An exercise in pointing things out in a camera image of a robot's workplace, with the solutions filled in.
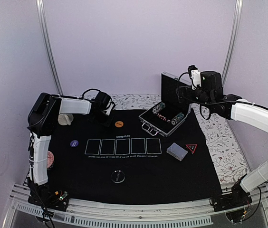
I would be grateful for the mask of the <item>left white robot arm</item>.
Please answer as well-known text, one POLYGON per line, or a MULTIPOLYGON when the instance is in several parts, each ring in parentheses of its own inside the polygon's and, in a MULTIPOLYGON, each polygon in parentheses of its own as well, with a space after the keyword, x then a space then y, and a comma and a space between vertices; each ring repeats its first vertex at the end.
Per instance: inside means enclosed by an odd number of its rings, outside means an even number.
POLYGON ((48 182, 47 160, 48 148, 61 114, 91 115, 92 121, 109 126, 113 117, 111 111, 115 108, 111 96, 96 89, 93 99, 81 97, 51 95, 41 93, 28 115, 28 130, 30 131, 29 163, 30 180, 43 185, 48 182))

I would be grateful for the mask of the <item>purple small blind button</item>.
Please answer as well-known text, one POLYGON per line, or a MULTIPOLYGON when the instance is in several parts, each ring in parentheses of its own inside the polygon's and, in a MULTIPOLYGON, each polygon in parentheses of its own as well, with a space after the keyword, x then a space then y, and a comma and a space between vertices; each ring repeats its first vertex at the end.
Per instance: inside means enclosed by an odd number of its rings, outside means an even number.
POLYGON ((72 140, 72 141, 70 142, 70 146, 73 147, 73 148, 77 147, 78 145, 79 145, 78 140, 72 140))

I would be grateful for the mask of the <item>aluminium poker chip case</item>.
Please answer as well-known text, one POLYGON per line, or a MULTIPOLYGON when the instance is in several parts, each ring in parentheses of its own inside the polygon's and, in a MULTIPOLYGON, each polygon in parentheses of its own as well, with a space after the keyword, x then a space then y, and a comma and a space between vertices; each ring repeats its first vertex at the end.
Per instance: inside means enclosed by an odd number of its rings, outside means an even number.
MULTIPOLYGON (((178 77, 167 72, 161 74, 161 99, 158 103, 165 103, 166 107, 159 112, 168 119, 172 120, 178 113, 184 113, 186 117, 177 125, 172 125, 171 122, 166 122, 157 117, 157 114, 152 113, 153 107, 139 115, 139 120, 142 122, 142 129, 152 136, 158 134, 168 137, 179 128, 191 112, 191 105, 187 103, 179 103, 176 94, 178 77)), ((186 80, 180 80, 180 86, 191 85, 186 80)))

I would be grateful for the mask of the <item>clear dealer button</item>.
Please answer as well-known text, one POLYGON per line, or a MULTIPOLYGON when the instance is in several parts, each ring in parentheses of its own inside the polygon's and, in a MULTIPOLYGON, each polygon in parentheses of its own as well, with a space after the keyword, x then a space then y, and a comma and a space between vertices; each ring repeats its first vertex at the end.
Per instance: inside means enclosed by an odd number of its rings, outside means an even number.
POLYGON ((113 183, 122 183, 125 180, 125 174, 121 170, 114 170, 111 174, 111 181, 113 183))

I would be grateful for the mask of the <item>orange big blind button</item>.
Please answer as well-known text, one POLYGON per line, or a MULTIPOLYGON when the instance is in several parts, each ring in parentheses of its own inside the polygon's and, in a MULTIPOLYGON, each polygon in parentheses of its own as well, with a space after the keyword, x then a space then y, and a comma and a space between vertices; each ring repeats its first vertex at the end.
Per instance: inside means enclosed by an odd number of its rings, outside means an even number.
POLYGON ((117 127, 117 128, 121 128, 121 127, 123 127, 123 125, 124 125, 124 123, 122 121, 115 122, 115 127, 117 127))

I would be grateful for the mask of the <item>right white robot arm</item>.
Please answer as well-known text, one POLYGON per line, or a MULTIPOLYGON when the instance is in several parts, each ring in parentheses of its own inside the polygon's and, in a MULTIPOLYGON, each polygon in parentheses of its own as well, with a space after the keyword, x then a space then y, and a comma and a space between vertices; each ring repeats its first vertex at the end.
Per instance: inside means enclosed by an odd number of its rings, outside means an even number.
MULTIPOLYGON (((246 143, 252 144, 257 139, 268 139, 268 108, 250 102, 239 95, 224 94, 221 74, 215 71, 200 71, 189 66, 184 72, 190 83, 181 85, 182 77, 177 79, 176 94, 179 103, 197 104, 200 109, 208 110, 207 119, 216 114, 226 120, 249 127, 246 143)), ((232 187, 228 196, 231 207, 238 207, 246 199, 246 194, 268 182, 268 159, 240 178, 232 187)))

